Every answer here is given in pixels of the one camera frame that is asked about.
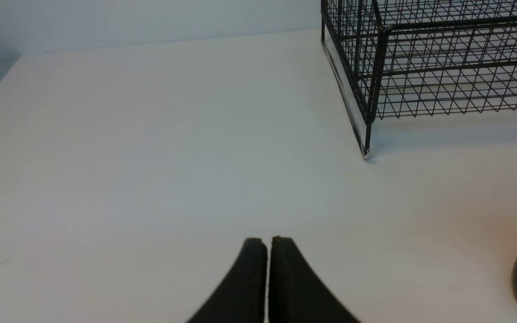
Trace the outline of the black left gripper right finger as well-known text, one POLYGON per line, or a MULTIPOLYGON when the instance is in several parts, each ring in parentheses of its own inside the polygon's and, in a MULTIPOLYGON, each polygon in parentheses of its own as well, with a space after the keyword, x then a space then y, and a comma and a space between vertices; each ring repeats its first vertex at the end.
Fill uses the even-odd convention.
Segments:
POLYGON ((272 238, 268 286, 271 323, 357 323, 290 237, 272 238))

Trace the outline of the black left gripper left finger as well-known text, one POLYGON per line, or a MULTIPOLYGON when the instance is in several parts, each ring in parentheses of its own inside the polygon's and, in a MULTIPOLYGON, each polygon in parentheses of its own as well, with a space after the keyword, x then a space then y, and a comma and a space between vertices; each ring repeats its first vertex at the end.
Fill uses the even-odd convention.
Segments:
POLYGON ((266 245, 260 238, 247 238, 221 283, 188 322, 264 322, 266 279, 266 245))

